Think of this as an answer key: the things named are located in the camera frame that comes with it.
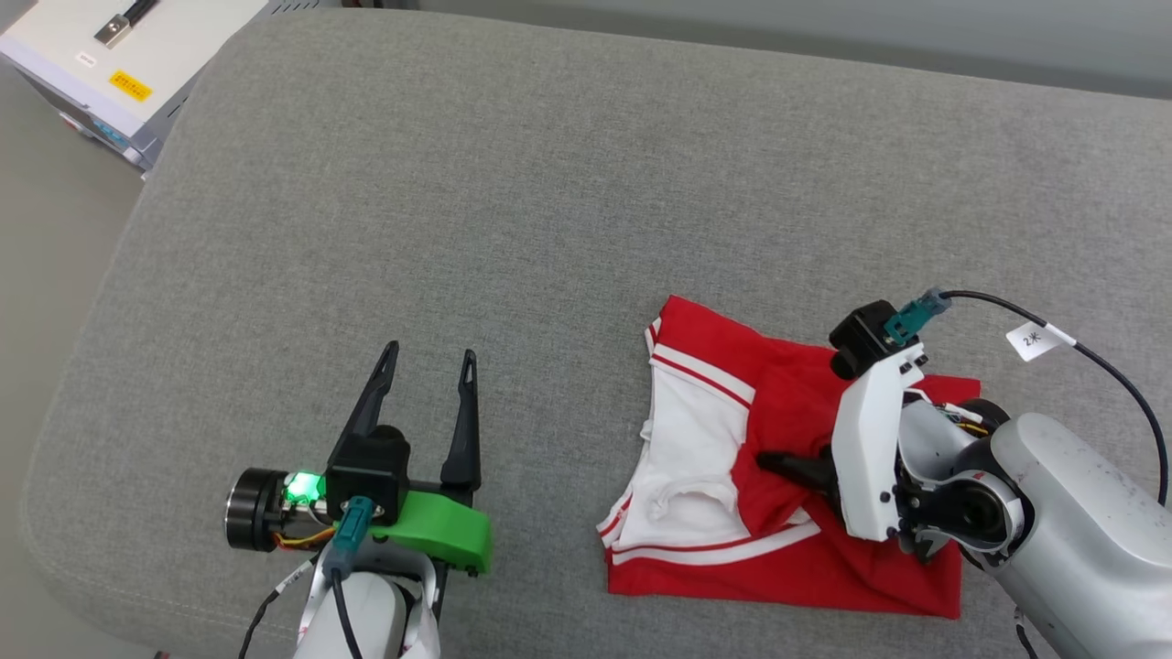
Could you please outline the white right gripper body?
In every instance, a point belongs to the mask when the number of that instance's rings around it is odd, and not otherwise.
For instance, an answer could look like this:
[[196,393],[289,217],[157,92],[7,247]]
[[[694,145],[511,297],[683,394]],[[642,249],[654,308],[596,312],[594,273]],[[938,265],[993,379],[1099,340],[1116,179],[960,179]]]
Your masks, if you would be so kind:
[[984,399],[941,402],[921,351],[871,364],[841,394],[831,439],[846,534],[905,544],[1008,544],[1011,488],[980,451],[1008,416]]

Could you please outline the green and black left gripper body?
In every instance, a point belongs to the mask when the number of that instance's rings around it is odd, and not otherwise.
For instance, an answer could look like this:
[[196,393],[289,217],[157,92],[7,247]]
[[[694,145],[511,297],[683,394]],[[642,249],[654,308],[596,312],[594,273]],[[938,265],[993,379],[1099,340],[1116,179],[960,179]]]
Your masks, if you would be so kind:
[[[231,488],[225,504],[229,546],[258,552],[275,549],[315,552],[333,538],[325,476],[251,468]],[[391,525],[372,522],[368,538],[424,553],[443,566],[484,575],[493,563],[493,528],[485,512],[444,492],[407,492]]]

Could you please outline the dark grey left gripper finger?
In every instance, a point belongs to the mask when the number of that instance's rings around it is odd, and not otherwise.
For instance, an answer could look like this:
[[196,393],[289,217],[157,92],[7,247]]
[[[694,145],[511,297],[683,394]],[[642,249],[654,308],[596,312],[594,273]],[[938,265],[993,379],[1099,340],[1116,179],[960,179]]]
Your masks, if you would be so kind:
[[384,405],[384,396],[391,388],[397,359],[398,341],[391,340],[381,351],[375,367],[367,381],[364,381],[363,392],[360,393],[357,402],[331,451],[328,463],[333,463],[341,455],[348,439],[364,439],[376,429],[380,412],[382,405]]
[[458,414],[440,484],[447,491],[478,491],[482,485],[481,393],[473,349],[464,352],[457,392]]

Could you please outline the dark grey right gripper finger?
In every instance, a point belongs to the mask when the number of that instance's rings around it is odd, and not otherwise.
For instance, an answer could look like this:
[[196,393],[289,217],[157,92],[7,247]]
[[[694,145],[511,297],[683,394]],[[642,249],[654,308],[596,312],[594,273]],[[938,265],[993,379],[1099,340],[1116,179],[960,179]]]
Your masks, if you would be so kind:
[[756,464],[808,491],[836,492],[838,488],[838,475],[830,444],[823,446],[815,456],[762,451],[756,456]]

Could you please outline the red basketball jersey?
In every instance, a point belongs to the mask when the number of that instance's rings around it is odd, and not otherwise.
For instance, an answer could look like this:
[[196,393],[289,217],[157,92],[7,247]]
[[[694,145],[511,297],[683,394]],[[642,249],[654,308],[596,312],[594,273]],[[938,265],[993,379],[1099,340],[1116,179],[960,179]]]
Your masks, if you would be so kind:
[[598,525],[611,595],[958,619],[961,553],[922,564],[850,537],[819,492],[761,469],[815,458],[847,383],[831,351],[672,295],[645,330],[650,409],[632,478]]

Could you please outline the white appliance box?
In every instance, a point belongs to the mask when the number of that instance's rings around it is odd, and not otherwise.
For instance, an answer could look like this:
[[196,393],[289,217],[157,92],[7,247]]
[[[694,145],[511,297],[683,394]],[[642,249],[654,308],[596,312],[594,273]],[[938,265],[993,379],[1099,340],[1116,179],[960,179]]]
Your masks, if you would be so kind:
[[0,59],[67,125],[142,171],[222,46],[275,0],[159,0],[113,49],[93,40],[134,0],[35,0],[0,34]]

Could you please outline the small silver metal block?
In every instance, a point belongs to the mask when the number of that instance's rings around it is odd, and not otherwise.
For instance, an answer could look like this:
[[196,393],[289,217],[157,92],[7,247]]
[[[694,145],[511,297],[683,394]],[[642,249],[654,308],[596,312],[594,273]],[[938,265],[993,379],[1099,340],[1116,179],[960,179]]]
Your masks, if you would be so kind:
[[105,20],[104,25],[93,34],[93,40],[97,41],[105,49],[113,49],[122,38],[127,38],[143,16],[146,16],[159,0],[134,0],[125,11],[114,14]]

